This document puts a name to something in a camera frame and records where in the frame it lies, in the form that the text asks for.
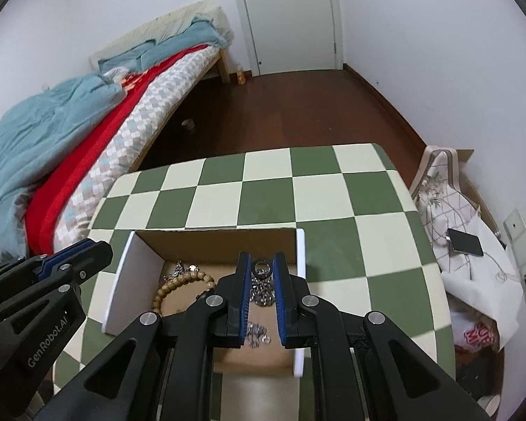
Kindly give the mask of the teal blue blanket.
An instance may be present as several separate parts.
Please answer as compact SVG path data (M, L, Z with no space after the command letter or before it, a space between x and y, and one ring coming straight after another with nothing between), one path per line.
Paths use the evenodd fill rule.
M36 185L131 95L123 76L143 73L187 48L227 48L234 35L226 23L207 14L176 20L176 33L154 22L162 41L145 39L99 70L64 81L12 107L0 122L0 264L26 256L24 215Z

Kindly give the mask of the black smartphone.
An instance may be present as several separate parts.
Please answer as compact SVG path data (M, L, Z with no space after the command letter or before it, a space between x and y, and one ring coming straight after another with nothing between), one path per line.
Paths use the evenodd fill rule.
M479 238L475 235L449 228L446 230L446 237L450 243L450 248L455 253L483 256L484 250Z

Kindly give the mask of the white red plastic bag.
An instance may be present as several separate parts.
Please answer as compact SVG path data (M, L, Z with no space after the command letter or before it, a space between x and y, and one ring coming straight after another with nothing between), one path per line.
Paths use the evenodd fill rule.
M500 336L496 322L474 311L451 311L454 346L468 353L489 348L500 350Z

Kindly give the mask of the white cardboard box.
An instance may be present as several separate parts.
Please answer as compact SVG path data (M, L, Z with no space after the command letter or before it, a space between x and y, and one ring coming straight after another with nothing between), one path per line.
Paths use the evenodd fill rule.
M286 255L289 271L306 275L305 233L295 228L220 230L139 230L130 234L106 303L101 331L120 334L138 315L156 306L163 284L181 268L189 276L204 274L214 280L235 272L240 252L251 254L263 272L275 253ZM251 303L249 321L265 329L261 339L247 338L239 349L217 349L215 370L221 374L288 375L304 372L304 351L282 347L275 307Z

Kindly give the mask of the small yellow bottle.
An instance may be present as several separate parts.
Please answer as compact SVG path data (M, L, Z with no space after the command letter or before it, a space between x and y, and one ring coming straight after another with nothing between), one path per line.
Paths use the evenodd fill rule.
M237 79L237 84L239 84L241 86L246 84L245 73L244 73L244 71L242 71L242 69L240 69L239 71L236 71L236 79Z

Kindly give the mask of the green white checkered table cover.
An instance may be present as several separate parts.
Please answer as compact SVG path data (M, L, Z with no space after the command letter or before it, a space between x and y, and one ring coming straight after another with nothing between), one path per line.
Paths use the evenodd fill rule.
M339 309L385 312L447 373L450 309L400 174L372 143L283 148L109 179L85 202L77 237L120 258L132 231L301 228L311 290Z

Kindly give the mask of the white door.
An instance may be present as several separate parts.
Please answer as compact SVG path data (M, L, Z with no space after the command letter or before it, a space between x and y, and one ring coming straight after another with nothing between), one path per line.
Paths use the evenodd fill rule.
M260 75L341 67L339 0L242 0Z

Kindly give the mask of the white patterned tote bag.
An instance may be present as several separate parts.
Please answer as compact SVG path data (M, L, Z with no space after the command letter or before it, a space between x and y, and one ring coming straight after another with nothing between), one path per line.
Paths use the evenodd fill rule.
M522 284L502 243L483 221L481 206L463 192L458 152L427 146L410 195L441 271L450 312L474 311L494 320L502 350L518 330ZM452 251L449 228L477 236L484 255Z

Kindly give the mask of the red bed sheet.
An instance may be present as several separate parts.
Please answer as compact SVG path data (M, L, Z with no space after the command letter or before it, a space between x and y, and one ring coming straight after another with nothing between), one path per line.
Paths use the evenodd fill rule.
M143 72L115 67L109 72L122 86L123 100L106 114L85 138L53 166L30 194L24 213L23 230L27 249L32 254L51 254L60 216L94 163L112 142L120 126L131 114L149 85L183 57L208 48L201 44L183 49Z

